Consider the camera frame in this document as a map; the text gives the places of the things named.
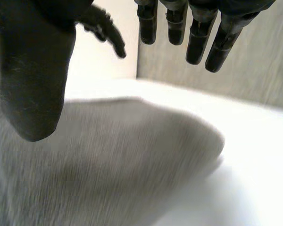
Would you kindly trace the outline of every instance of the gray wall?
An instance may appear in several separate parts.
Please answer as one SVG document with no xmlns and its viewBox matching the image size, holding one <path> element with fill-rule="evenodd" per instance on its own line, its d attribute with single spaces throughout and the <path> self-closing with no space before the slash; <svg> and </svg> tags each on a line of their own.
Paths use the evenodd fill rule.
<svg viewBox="0 0 283 226">
<path fill-rule="evenodd" d="M 172 46 L 168 42 L 165 13 L 166 8 L 159 4 L 156 43 L 139 45 L 138 77 L 283 108 L 283 0 L 276 1 L 244 28 L 218 73 L 207 72 L 204 62 L 220 16 L 202 62 L 193 66 L 185 61 L 191 10 L 188 11 L 185 39 L 181 46 Z"/>
</svg>

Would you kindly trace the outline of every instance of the white wall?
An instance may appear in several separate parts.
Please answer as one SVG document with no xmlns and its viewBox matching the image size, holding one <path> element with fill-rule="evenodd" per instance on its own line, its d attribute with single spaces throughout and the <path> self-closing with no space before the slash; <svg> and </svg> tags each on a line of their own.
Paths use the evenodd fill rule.
<svg viewBox="0 0 283 226">
<path fill-rule="evenodd" d="M 90 32 L 77 26 L 77 39 L 68 71 L 66 89 L 111 78 L 136 78 L 138 30 L 137 5 L 133 0 L 95 0 L 111 14 L 125 41 L 126 59 L 119 59 L 111 45 L 97 41 Z"/>
</svg>

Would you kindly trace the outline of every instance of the white surface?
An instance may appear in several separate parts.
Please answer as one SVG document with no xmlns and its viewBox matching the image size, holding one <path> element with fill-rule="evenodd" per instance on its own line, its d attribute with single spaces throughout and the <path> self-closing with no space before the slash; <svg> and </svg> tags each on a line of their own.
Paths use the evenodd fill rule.
<svg viewBox="0 0 283 226">
<path fill-rule="evenodd" d="M 283 226 L 283 112 L 135 80 L 66 92 L 67 100 L 126 96 L 190 112 L 225 136 L 222 165 L 172 199 L 153 226 Z"/>
</svg>

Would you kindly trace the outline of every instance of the gray towel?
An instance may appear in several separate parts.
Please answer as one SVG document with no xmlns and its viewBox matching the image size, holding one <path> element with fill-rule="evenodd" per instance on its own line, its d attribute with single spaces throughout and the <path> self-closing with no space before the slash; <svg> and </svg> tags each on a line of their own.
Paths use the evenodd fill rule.
<svg viewBox="0 0 283 226">
<path fill-rule="evenodd" d="M 0 112 L 0 226 L 133 226 L 223 145 L 202 120 L 134 99 L 68 103 L 36 143 Z"/>
</svg>

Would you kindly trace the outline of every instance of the black robotic finger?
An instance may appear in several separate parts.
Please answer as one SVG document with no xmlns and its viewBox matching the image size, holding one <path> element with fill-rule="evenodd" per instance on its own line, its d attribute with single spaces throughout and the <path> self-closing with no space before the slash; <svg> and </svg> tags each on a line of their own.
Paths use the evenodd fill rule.
<svg viewBox="0 0 283 226">
<path fill-rule="evenodd" d="M 120 58 L 126 57 L 123 38 L 105 10 L 91 5 L 78 22 L 84 25 L 85 30 L 93 32 L 98 40 L 108 40 Z"/>
<path fill-rule="evenodd" d="M 208 71 L 215 73 L 220 70 L 243 27 L 247 26 L 258 14 L 259 12 L 241 17 L 221 15 L 221 23 L 205 63 Z"/>
<path fill-rule="evenodd" d="M 134 0 L 140 22 L 141 41 L 151 45 L 156 40 L 158 0 Z"/>
<path fill-rule="evenodd" d="M 160 0 L 167 8 L 169 41 L 173 45 L 181 45 L 184 39 L 184 30 L 188 9 L 187 0 Z"/>
<path fill-rule="evenodd" d="M 193 14 L 193 23 L 190 27 L 190 38 L 186 53 L 186 61 L 192 65 L 201 62 L 212 27 L 218 14 L 218 9 L 213 3 L 195 4 L 190 0 Z"/>
</svg>

